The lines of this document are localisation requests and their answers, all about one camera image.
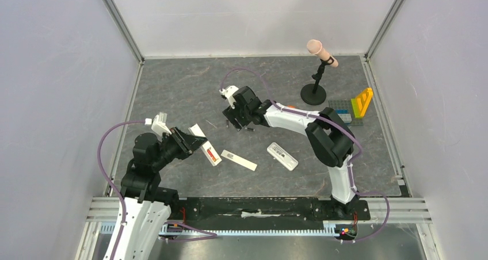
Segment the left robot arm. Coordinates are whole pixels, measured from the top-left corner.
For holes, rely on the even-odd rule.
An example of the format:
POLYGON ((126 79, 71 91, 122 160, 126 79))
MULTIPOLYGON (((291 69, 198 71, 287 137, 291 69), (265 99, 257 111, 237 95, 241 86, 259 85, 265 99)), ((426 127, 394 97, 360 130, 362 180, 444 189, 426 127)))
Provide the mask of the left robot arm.
POLYGON ((118 228, 112 234, 105 259, 148 259, 168 219, 181 210, 178 192, 160 187, 160 171, 173 160, 184 160, 207 138, 185 133, 177 127, 158 137, 143 133, 136 137, 126 174, 118 192, 118 228))

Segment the orange AAA battery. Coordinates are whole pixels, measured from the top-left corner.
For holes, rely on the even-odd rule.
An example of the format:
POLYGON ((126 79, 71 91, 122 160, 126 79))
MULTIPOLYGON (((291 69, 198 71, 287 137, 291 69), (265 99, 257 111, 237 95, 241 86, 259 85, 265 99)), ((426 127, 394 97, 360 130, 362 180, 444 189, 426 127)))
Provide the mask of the orange AAA battery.
POLYGON ((207 149, 207 154, 208 154, 208 156, 210 157, 210 160, 213 163, 217 163, 218 162, 218 159, 215 157, 215 155, 212 152, 212 148, 207 149))

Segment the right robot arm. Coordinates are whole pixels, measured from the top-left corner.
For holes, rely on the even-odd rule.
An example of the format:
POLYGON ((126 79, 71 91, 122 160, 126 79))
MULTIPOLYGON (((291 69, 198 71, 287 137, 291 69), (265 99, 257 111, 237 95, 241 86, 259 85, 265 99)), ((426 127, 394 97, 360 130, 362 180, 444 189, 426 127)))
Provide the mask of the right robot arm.
POLYGON ((223 114, 237 130, 254 124, 287 129, 306 136, 317 159, 329 170, 333 213, 340 219, 346 219, 355 212, 353 200, 357 198, 357 189, 350 181, 347 167, 355 139, 334 109, 305 111, 272 100, 261 101, 248 86, 228 86, 221 88, 219 93, 229 104, 223 114))

